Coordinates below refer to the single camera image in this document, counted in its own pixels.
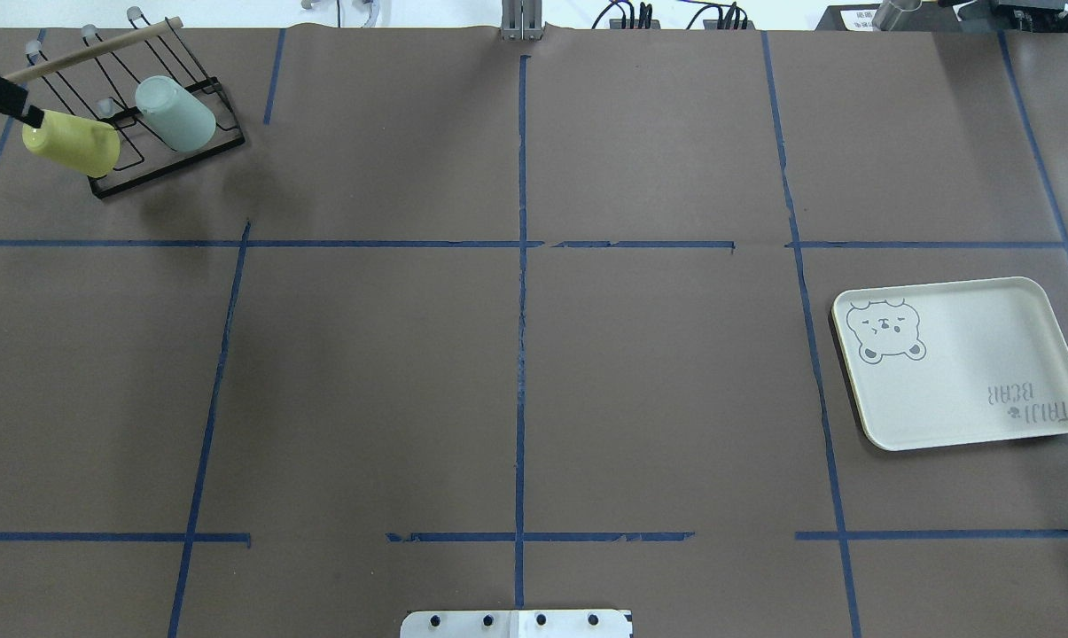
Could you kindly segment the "pale green plastic cup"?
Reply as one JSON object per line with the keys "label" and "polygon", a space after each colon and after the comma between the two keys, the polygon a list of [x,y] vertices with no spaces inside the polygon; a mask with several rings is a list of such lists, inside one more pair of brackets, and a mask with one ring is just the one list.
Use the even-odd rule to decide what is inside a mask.
{"label": "pale green plastic cup", "polygon": [[170,150],[193,152],[206,146],[216,130],[216,116],[173,78],[154,75],[134,90],[136,108]]}

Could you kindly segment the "aluminium frame post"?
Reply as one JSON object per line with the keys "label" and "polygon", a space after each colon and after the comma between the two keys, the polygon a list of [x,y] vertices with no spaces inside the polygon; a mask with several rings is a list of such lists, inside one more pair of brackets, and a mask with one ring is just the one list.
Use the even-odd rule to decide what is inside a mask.
{"label": "aluminium frame post", "polygon": [[541,0],[502,0],[500,36],[505,42],[536,42],[544,37]]}

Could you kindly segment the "metal cup on desk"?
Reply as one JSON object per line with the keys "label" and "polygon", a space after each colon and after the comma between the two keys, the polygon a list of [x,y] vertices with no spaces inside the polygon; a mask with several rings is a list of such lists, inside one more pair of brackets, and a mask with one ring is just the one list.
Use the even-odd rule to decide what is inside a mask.
{"label": "metal cup on desk", "polygon": [[871,28],[879,32],[907,31],[922,5],[920,0],[883,0],[874,12]]}

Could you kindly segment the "yellow plastic cup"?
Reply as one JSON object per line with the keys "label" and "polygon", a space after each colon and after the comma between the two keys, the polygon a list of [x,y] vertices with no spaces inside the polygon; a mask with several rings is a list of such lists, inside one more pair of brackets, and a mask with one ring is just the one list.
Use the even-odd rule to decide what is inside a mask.
{"label": "yellow plastic cup", "polygon": [[40,127],[23,124],[20,137],[35,156],[91,178],[112,173],[121,154],[120,134],[113,125],[51,110],[44,112]]}

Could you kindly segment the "cream bear print tray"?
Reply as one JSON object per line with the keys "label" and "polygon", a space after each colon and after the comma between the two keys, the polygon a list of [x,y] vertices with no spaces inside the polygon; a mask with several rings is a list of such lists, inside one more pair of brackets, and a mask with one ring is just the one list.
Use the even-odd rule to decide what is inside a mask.
{"label": "cream bear print tray", "polygon": [[1068,344],[1031,278],[858,287],[830,318],[883,451],[1068,433]]}

